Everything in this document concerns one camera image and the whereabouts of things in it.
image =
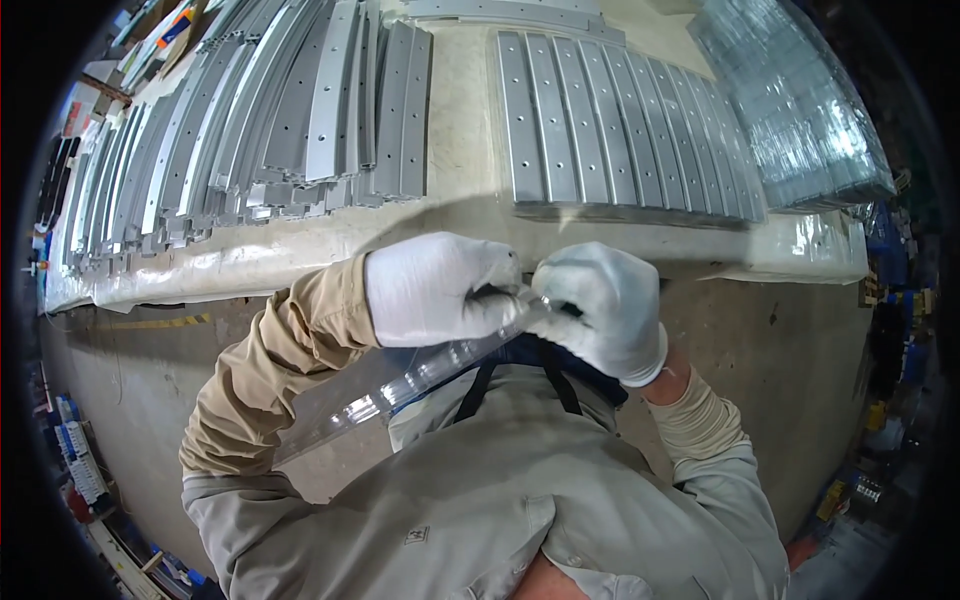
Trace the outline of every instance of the concrete floor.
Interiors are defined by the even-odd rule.
[[[717,393],[730,398],[754,441],[760,480],[787,540],[839,464],[861,400],[854,381],[871,312],[855,286],[678,282],[661,317]],[[264,299],[136,307],[129,315],[82,308],[44,324],[53,392],[69,392],[92,423],[125,510],[150,540],[212,575],[193,524],[180,506],[177,449],[197,392],[217,354],[242,339]],[[210,323],[165,328],[118,324],[209,313]],[[655,472],[669,463],[649,412],[629,401],[620,433]],[[381,420],[284,466],[302,494],[324,502],[390,453]]]

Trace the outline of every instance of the white glove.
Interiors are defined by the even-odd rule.
[[[372,253],[364,282],[373,332],[388,348],[486,337],[522,310],[516,252],[445,231]],[[474,298],[487,284],[504,293]]]
[[[529,328],[566,347],[596,370],[631,387],[649,384],[666,360],[660,323],[660,276],[639,258],[590,242],[554,252],[534,273],[533,289],[551,304],[569,302]]]

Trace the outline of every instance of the person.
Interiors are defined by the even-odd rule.
[[[673,482],[616,437],[609,400],[549,356],[482,363],[407,406],[389,425],[396,453],[327,504],[272,470],[297,394],[370,348],[495,332],[525,309],[519,265],[504,244],[416,237],[302,277],[224,350],[180,462],[183,507],[228,598],[784,595],[786,554],[739,412],[668,342],[657,270],[599,243],[539,264],[534,291],[567,309],[529,331],[639,390]]]

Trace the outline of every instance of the gray metal bar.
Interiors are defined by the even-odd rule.
[[[91,155],[83,153],[77,158],[77,165],[71,169],[70,177],[73,179],[73,189],[70,191],[69,204],[63,211],[61,228],[63,232],[63,248],[61,249],[60,264],[69,266],[73,264],[71,256],[73,255],[73,228],[77,220],[77,212],[81,205],[81,196],[84,193],[84,181],[89,169]]]
[[[231,37],[217,50],[207,55],[199,69],[201,71],[199,80],[191,90],[183,92],[184,97],[189,96],[189,98],[186,100],[186,109],[178,119],[173,146],[167,157],[166,181],[160,187],[159,206],[161,208],[179,209],[180,207],[183,183],[187,180],[187,168],[197,137],[200,135],[206,110],[227,71],[230,59],[239,47],[240,40],[237,37]]]
[[[198,68],[196,71],[193,71],[180,82],[180,85],[177,86],[177,91],[174,92],[174,96],[171,98],[174,108],[170,114],[170,122],[163,135],[163,141],[160,143],[160,148],[156,153],[154,173],[151,177],[150,188],[147,190],[147,206],[143,211],[143,223],[140,229],[144,234],[153,233],[156,227],[156,218],[160,210],[160,197],[163,186],[166,184],[167,161],[170,158],[170,153],[173,150],[174,142],[177,138],[177,125],[186,112],[187,105],[190,101],[190,94],[193,88],[200,82],[202,75],[202,69]]]
[[[546,174],[547,201],[578,201],[577,170],[570,147],[570,131],[560,97],[561,84],[554,66],[552,45],[546,36],[527,34],[527,59],[533,79],[537,126],[540,132],[540,153]]]
[[[707,212],[707,197],[704,195],[703,181],[697,169],[697,158],[693,154],[693,144],[686,129],[684,114],[677,102],[677,94],[673,85],[667,79],[666,67],[657,59],[647,57],[650,63],[650,73],[660,95],[666,113],[666,123],[673,139],[675,154],[680,162],[680,173],[683,176],[684,192],[687,199],[687,208],[691,212]]]
[[[97,194],[97,186],[100,184],[100,177],[103,174],[104,160],[107,156],[111,135],[112,130],[107,123],[104,123],[100,132],[97,133],[97,141],[90,156],[90,166],[86,170],[86,177],[84,177],[84,189],[81,191],[80,204],[77,206],[77,218],[73,223],[73,234],[70,236],[70,250],[72,252],[83,252],[85,249],[87,222]]]
[[[407,5],[411,18],[457,18],[462,22],[500,22],[526,27],[541,27],[571,33],[579,37],[592,36],[600,41],[625,45],[625,34],[608,27],[602,16],[547,6],[544,3],[503,2],[487,0],[411,0]]]
[[[132,212],[128,216],[126,233],[124,234],[124,240],[128,242],[138,241],[141,237],[143,216],[147,208],[147,192],[153,183],[152,177],[154,165],[156,164],[156,155],[159,152],[160,143],[163,141],[166,124],[170,120],[170,114],[173,112],[174,106],[177,103],[177,93],[178,92],[175,92],[172,96],[161,96],[158,98],[154,106],[153,114],[151,115],[151,121],[154,121],[155,117],[156,122],[152,125],[154,128],[153,137],[149,145],[143,149],[142,162],[139,167],[139,183],[134,190],[135,195],[132,199]]]
[[[376,57],[380,35],[380,0],[367,0],[367,48],[364,72],[364,136],[360,164],[371,166],[376,162]]]
[[[376,169],[373,170],[373,190],[387,197],[400,193],[403,111],[413,40],[414,29],[399,21],[387,37],[376,119]]]
[[[727,112],[724,106],[723,95],[717,90],[712,81],[703,79],[704,89],[709,96],[710,104],[713,106],[713,113],[716,115],[717,122],[720,124],[720,135],[723,137],[724,145],[727,148],[727,157],[730,161],[730,169],[733,174],[733,191],[736,194],[736,203],[739,206],[740,214],[744,219],[754,220],[753,207],[749,202],[744,202],[748,198],[747,187],[747,161],[737,144],[733,133],[732,114]]]
[[[108,244],[112,244],[114,241],[121,241],[113,239],[114,232],[118,229],[116,218],[117,214],[119,213],[119,204],[123,195],[123,189],[126,187],[126,184],[128,183],[130,186],[133,186],[132,180],[127,181],[127,173],[130,170],[130,162],[132,160],[133,150],[139,143],[140,136],[143,134],[143,130],[146,127],[146,120],[144,120],[144,116],[149,116],[150,111],[151,108],[138,105],[133,107],[131,110],[131,115],[128,118],[129,126],[127,127],[126,139],[123,142],[123,148],[120,151],[120,157],[117,159],[117,169],[113,178],[113,190],[110,192],[109,211],[107,213],[107,222],[105,223],[104,228],[103,241]]]
[[[324,180],[342,173],[338,146],[342,131],[344,82],[357,24],[355,0],[333,7],[330,28],[320,54],[317,81],[310,109],[310,131],[306,146],[307,180]]]
[[[723,199],[720,196],[720,187],[717,183],[717,172],[713,167],[713,159],[707,147],[707,134],[704,131],[704,121],[700,118],[700,110],[693,100],[693,92],[686,83],[683,71],[672,64],[666,65],[667,78],[673,85],[680,102],[680,112],[684,115],[686,129],[693,146],[693,155],[697,160],[700,171],[701,189],[707,200],[707,212],[713,215],[725,215]]]
[[[101,246],[104,241],[104,221],[107,218],[108,204],[110,194],[113,190],[113,178],[116,174],[117,159],[120,157],[120,149],[123,146],[124,136],[128,130],[130,120],[124,121],[118,129],[114,131],[111,137],[107,160],[104,162],[103,173],[100,176],[100,184],[97,188],[96,202],[93,205],[91,213],[92,219],[88,223],[86,236],[86,253],[99,256]]]
[[[593,105],[599,117],[600,148],[604,151],[607,178],[611,183],[611,204],[639,204],[627,136],[603,53],[600,46],[592,41],[581,41],[580,49],[587,66]]]
[[[327,26],[330,23],[327,17],[332,11],[333,3],[326,3],[310,27],[290,69],[263,155],[263,164],[267,168],[304,176],[313,88],[317,81],[317,67],[320,64]]]
[[[334,210],[349,206],[350,180],[331,181],[326,185],[324,202],[326,210]]]
[[[727,145],[724,143],[723,136],[720,134],[720,124],[717,122],[716,113],[713,111],[713,105],[707,96],[707,90],[704,88],[704,82],[701,77],[695,73],[686,71],[686,81],[693,92],[693,99],[700,110],[700,116],[704,121],[704,130],[707,134],[708,146],[713,156],[713,164],[716,166],[717,186],[720,188],[720,197],[724,206],[724,214],[731,217],[741,217],[740,205],[736,201],[736,190],[733,188],[733,173],[730,170],[730,162],[727,158]]]
[[[650,139],[647,123],[643,118],[640,96],[630,76],[627,53],[618,46],[604,46],[604,58],[607,60],[607,67],[612,76],[616,102],[620,106],[620,114],[627,128],[627,147],[630,150],[634,175],[638,183],[640,205],[666,208],[660,190],[653,141]]]
[[[210,169],[216,157],[214,144],[220,141],[224,123],[227,120],[229,100],[252,53],[253,47],[249,44],[234,49],[226,72],[210,96],[210,102],[204,112],[204,119],[197,128],[197,139],[184,171],[177,216],[194,214],[204,205]]]
[[[577,43],[566,37],[554,37],[553,44],[564,88],[564,107],[566,121],[570,124],[570,139],[573,140],[580,200],[586,204],[608,204],[610,191],[604,173],[596,115]]]
[[[118,244],[127,239],[128,228],[132,222],[131,216],[134,214],[134,204],[144,198],[144,191],[149,181],[145,179],[153,173],[153,160],[147,155],[150,149],[156,149],[157,131],[159,130],[160,115],[169,102],[169,97],[162,96],[156,100],[156,103],[144,108],[143,118],[140,120],[140,127],[137,129],[136,138],[133,141],[130,166],[127,168],[126,183],[120,192],[120,198],[117,203],[116,215],[113,221],[113,228],[110,232],[109,241]]]
[[[367,47],[367,38],[364,36],[363,28],[367,22],[367,3],[357,3],[357,33],[353,39],[353,55],[350,57],[350,70],[348,73],[348,94],[347,94],[347,123],[345,127],[344,140],[344,174],[353,175],[360,173],[360,138],[363,131],[360,129],[361,94],[364,91],[360,87],[364,63],[364,48]]]
[[[636,91],[640,94],[640,102],[643,104],[643,116],[650,131],[650,138],[654,142],[654,157],[657,159],[657,172],[660,174],[660,190],[663,192],[664,207],[686,211],[680,165],[674,153],[660,96],[650,77],[650,65],[647,64],[646,58],[633,52],[627,54],[627,61],[630,64],[630,73],[634,77]],[[646,171],[641,176],[649,177]]]
[[[507,141],[510,146],[514,202],[541,203],[546,201],[543,161],[537,138],[536,113],[531,103],[533,90],[530,74],[527,72],[527,60],[523,57],[524,44],[515,32],[497,32],[496,36],[504,105],[507,109]]]
[[[220,137],[217,155],[210,169],[209,184],[214,187],[227,188],[230,166],[233,163],[233,157],[240,144],[240,135],[247,118],[250,116],[250,110],[256,96],[256,84],[262,79],[263,72],[269,62],[269,56],[279,44],[278,40],[282,36],[279,32],[282,29],[280,23],[287,22],[284,17],[289,13],[292,13],[290,6],[284,6],[277,12],[270,27],[267,28],[267,32],[256,44],[243,74],[240,75],[236,92],[234,92],[233,99],[230,101],[227,121],[224,125],[224,132]],[[227,209],[231,209],[231,202],[227,202]],[[230,212],[235,213],[238,209],[239,207],[234,207]]]
[[[414,29],[400,138],[400,195],[407,198],[426,194],[426,96],[432,48],[433,35]]]
[[[282,181],[280,175],[262,169],[264,136],[267,134],[267,124],[276,120],[281,78],[290,72],[294,57],[320,7],[318,3],[305,2],[296,11],[284,14],[274,31],[270,51],[261,57],[266,63],[253,80],[252,102],[244,119],[227,179],[227,188],[238,191],[241,196],[250,191],[254,176],[257,180]]]

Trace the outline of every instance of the clear plastic film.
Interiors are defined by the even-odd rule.
[[[408,348],[406,371],[377,385],[396,373],[401,367],[384,352],[365,356],[354,365],[338,373],[319,388],[294,398],[297,419],[293,426],[280,432],[280,448],[274,465],[279,466],[319,445],[327,444],[365,420],[377,415],[390,415],[403,408],[431,388],[443,383],[458,372],[516,336],[527,327],[543,319],[550,311],[549,300],[529,289],[520,298],[528,310],[511,324],[500,327],[492,335],[477,340],[458,340],[431,348]],[[347,396],[351,389],[374,386],[373,390],[344,405],[338,398]]]
[[[849,74],[800,9],[708,0],[687,29],[731,95],[772,211],[825,212],[894,193]]]

